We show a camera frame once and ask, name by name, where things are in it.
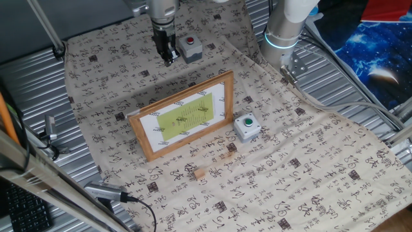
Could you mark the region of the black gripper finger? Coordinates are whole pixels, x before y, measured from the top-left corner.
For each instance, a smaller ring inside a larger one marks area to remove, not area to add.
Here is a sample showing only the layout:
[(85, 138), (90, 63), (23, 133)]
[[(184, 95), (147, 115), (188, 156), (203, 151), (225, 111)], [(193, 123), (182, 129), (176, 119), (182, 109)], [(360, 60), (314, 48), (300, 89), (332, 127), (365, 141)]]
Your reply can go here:
[(173, 55), (169, 48), (162, 50), (160, 55), (162, 56), (165, 65), (171, 65), (173, 63)]
[(167, 66), (172, 65), (180, 56), (180, 53), (175, 48), (168, 49)]

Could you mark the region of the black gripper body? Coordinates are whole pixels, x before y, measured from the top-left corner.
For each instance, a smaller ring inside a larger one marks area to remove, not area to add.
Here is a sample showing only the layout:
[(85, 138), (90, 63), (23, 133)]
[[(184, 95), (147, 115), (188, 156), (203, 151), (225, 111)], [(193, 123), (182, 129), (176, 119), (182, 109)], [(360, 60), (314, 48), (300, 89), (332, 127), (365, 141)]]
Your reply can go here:
[(154, 25), (153, 41), (155, 42), (157, 52), (160, 55), (172, 55), (176, 53), (176, 34), (174, 25)]

